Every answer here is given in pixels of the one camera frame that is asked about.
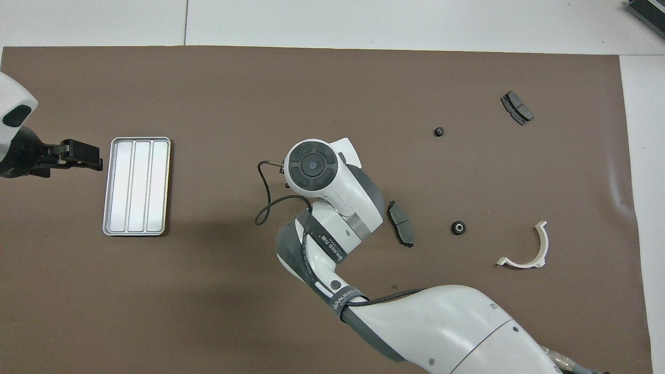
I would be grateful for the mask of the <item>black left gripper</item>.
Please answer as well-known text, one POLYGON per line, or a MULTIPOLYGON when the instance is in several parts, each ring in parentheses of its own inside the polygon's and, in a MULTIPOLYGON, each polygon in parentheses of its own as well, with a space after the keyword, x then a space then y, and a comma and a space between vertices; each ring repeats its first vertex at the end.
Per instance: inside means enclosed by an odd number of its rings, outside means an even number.
MULTIPOLYGON (((67 159, 65 168, 87 168, 103 171, 103 159, 99 148, 73 139, 61 142, 64 147, 61 157, 67 159), (85 159, 97 159, 91 162, 85 159)), ((50 169, 59 168, 59 158, 50 153, 54 145, 45 144, 29 128, 21 128, 10 142, 5 158, 1 162, 2 178, 17 178, 33 175, 49 178, 50 169)))

